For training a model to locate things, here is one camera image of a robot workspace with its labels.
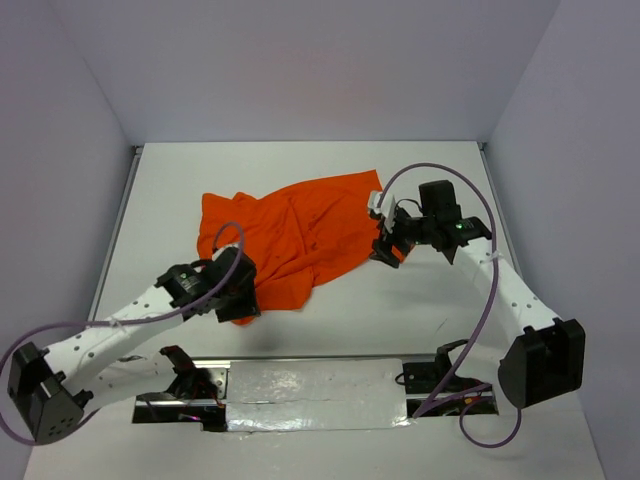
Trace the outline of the orange t-shirt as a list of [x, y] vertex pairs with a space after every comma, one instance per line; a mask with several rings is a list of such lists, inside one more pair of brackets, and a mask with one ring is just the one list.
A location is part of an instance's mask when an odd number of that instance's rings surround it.
[[260, 310], [298, 310], [315, 287], [368, 260], [378, 229], [367, 204], [381, 188], [369, 170], [300, 182], [262, 198], [206, 193], [197, 252], [207, 258], [215, 247], [243, 239], [257, 267]]

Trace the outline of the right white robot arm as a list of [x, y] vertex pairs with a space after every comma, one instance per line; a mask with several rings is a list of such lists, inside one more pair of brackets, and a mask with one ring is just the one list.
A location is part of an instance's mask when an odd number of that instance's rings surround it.
[[390, 194], [371, 192], [367, 208], [379, 236], [371, 259], [396, 268], [417, 245], [428, 245], [458, 268], [491, 303], [510, 343], [498, 366], [506, 399], [525, 409], [579, 389], [586, 334], [547, 307], [501, 258], [491, 230], [464, 217], [448, 180], [419, 187], [421, 214], [410, 216]]

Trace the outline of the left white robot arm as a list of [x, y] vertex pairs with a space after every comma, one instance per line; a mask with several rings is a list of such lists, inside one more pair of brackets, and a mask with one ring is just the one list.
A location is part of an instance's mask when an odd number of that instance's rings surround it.
[[256, 274], [249, 256], [228, 246], [209, 260], [171, 266], [124, 308], [66, 340], [19, 346], [7, 392], [30, 431], [29, 444], [57, 442], [111, 403], [162, 391], [188, 396], [199, 370], [181, 347], [151, 354], [138, 347], [194, 316], [213, 312], [228, 322], [258, 315]]

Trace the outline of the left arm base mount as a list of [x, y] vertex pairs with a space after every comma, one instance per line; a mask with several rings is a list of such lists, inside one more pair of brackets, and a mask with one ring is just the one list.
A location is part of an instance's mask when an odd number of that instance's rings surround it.
[[178, 346], [164, 347], [160, 354], [172, 364], [172, 382], [164, 391], [136, 397], [132, 423], [194, 423], [206, 432], [226, 432], [230, 367], [193, 360]]

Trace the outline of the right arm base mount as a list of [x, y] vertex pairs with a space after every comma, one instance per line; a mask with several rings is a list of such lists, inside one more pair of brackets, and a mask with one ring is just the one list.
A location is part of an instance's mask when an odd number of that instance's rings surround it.
[[[414, 415], [451, 369], [450, 353], [467, 343], [467, 339], [450, 342], [438, 347], [428, 359], [403, 362], [402, 370], [394, 381], [405, 390], [409, 416]], [[420, 417], [459, 415], [466, 407], [470, 407], [472, 414], [496, 413], [492, 394], [491, 384], [454, 374], [436, 395], [436, 405], [420, 414]]]

